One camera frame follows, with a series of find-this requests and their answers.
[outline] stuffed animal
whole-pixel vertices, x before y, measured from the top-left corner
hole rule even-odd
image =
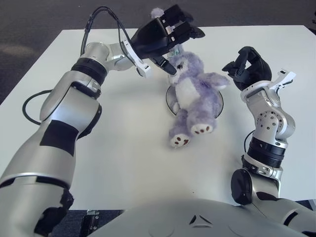
[[[178,55],[169,58],[177,74],[169,76],[169,82],[175,91],[171,102],[176,112],[176,120],[169,131],[170,144],[181,147],[189,143],[193,136],[212,132],[216,127],[216,115],[222,109],[218,96],[229,81],[217,73],[204,73],[201,59],[192,52],[185,52],[177,45]]]

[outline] teddy bear foot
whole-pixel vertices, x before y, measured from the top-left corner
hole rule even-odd
[[[192,126],[191,128],[191,133],[194,135],[206,134],[212,131],[213,131],[213,126],[209,124],[196,124]]]
[[[170,139],[170,144],[174,148],[182,147],[188,144],[190,141],[189,136],[185,134],[177,134],[173,138]]]

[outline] cable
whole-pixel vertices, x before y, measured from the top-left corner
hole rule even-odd
[[[22,106],[22,113],[23,113],[24,117],[25,117],[28,121],[30,121],[30,122],[32,122],[32,123],[35,123],[35,124],[37,124],[37,125],[40,125],[40,122],[38,122],[38,121],[32,119],[32,118],[27,114],[27,112],[26,112],[26,105],[27,105],[32,99],[34,99],[35,97],[37,97],[37,96],[39,96],[39,95],[44,95],[44,94],[50,93],[51,91],[52,91],[52,90],[43,90],[43,91],[41,91],[41,92],[39,92],[39,93],[36,93],[36,94],[30,96],[30,97],[24,102],[24,104],[23,104],[23,106]]]
[[[243,150],[246,152],[246,141],[247,141],[247,138],[254,132],[255,130],[251,131],[245,138],[244,142],[243,142]]]
[[[120,28],[119,28],[119,23],[118,23],[118,43],[119,43],[119,45],[120,45],[120,48],[121,48],[121,50],[122,50],[124,56],[125,56],[126,58],[128,58],[128,59],[131,61],[131,63],[132,63],[133,65],[135,65],[135,63],[130,59],[130,57],[127,56],[127,54],[125,53],[125,51],[124,51],[124,49],[123,49],[123,47],[122,47],[122,44],[121,44],[121,41],[120,41]]]
[[[130,41],[130,38],[126,32],[126,29],[123,25],[123,23],[119,20],[119,18],[116,16],[116,14],[107,6],[100,6],[98,7],[97,9],[95,9],[93,11],[93,13],[90,15],[89,19],[88,19],[88,22],[87,22],[87,25],[84,29],[84,35],[83,35],[83,39],[82,39],[82,42],[81,42],[81,49],[80,49],[80,54],[83,55],[84,54],[84,48],[85,48],[85,45],[87,43],[87,39],[88,39],[88,35],[89,35],[89,32],[92,28],[92,24],[93,24],[93,21],[94,21],[94,18],[102,11],[106,11],[110,16],[113,17],[114,20],[116,20],[117,24],[118,24],[118,41],[119,41],[119,45],[120,45],[120,48],[124,54],[124,56],[126,58],[128,58],[131,63],[133,65],[135,65],[135,63],[130,59],[130,57],[127,56],[126,52],[124,51],[123,47],[122,47],[122,44],[121,44],[121,41],[120,41],[120,28],[123,30],[125,36],[126,36],[126,39],[127,41],[130,43],[131,45],[131,41]]]

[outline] white table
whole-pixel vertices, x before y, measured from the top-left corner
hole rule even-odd
[[[284,110],[296,121],[282,163],[281,197],[316,198],[316,37],[303,26],[202,29],[206,37],[190,40],[184,48],[202,58],[206,72],[225,74],[223,66],[249,45],[269,63],[274,79],[281,68],[297,74],[294,83],[280,91]],[[37,129],[23,117],[23,102],[36,92],[53,88],[71,68],[79,56],[82,33],[62,31],[1,104],[0,174]],[[115,43],[117,31],[92,30],[88,41]],[[166,74],[153,67],[153,75],[141,78],[134,69],[108,74],[99,98],[102,117],[92,134],[77,143],[72,209],[126,209],[172,197],[234,203],[231,174],[241,168],[243,141],[254,128],[239,90],[232,83],[222,91],[224,110],[212,134],[175,150],[167,145],[174,117],[165,103]],[[29,104],[32,117],[39,117],[44,98]]]

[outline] white belly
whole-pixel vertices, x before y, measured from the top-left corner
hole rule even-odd
[[[180,108],[185,110],[187,110],[195,100],[200,98],[200,94],[197,92],[190,78],[185,78],[176,85],[176,94]]]

